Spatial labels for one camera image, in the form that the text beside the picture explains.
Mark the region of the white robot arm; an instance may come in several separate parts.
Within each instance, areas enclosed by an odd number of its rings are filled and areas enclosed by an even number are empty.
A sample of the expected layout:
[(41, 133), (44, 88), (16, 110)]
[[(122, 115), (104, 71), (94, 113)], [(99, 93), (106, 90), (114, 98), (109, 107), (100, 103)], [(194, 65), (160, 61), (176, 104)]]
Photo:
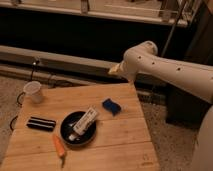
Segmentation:
[(213, 171), (213, 66), (162, 58), (157, 53), (154, 42), (142, 42), (127, 49), (109, 74), (134, 83), (136, 75), (145, 72), (210, 103), (197, 135), (190, 171)]

